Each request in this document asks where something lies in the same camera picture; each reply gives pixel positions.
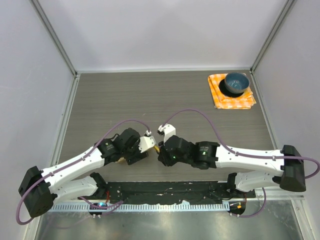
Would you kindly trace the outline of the yellow utility knife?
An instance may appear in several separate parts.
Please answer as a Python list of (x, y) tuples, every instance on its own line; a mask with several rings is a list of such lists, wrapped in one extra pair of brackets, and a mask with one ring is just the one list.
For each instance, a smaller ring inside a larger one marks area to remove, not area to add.
[(156, 151), (158, 154), (160, 153), (160, 149), (159, 149), (158, 146), (155, 145), (153, 148), (155, 149), (155, 151)]

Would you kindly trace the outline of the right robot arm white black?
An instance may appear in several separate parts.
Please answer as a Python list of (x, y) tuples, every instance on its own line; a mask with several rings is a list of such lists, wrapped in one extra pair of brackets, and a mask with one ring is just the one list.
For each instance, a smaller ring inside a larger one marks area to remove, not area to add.
[(292, 145), (281, 150), (252, 150), (224, 147), (217, 142), (192, 143), (173, 135), (159, 143), (158, 160), (167, 167), (176, 163), (200, 170), (238, 168), (247, 172), (228, 175), (226, 193), (233, 198), (257, 188), (279, 186), (290, 192), (305, 192), (304, 162)]

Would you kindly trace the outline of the brown cardboard express box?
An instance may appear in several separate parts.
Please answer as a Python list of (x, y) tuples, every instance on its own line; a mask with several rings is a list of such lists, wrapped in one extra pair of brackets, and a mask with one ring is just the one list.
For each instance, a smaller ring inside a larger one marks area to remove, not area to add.
[(152, 150), (154, 150), (154, 148), (141, 153), (138, 146), (119, 149), (120, 158), (117, 162), (121, 164), (127, 163), (129, 166), (133, 165), (143, 159), (146, 159), (149, 156), (149, 152)]

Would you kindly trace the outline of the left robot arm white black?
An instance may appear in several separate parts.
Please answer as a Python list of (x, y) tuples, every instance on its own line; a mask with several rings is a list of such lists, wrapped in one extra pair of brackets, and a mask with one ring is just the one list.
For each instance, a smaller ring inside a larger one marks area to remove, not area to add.
[(108, 187), (94, 170), (120, 159), (132, 165), (145, 159), (155, 143), (150, 131), (141, 136), (133, 128), (127, 128), (63, 163), (42, 170), (33, 166), (26, 171), (18, 189), (23, 205), (30, 217), (36, 218), (67, 200), (79, 197), (100, 200), (107, 195)]

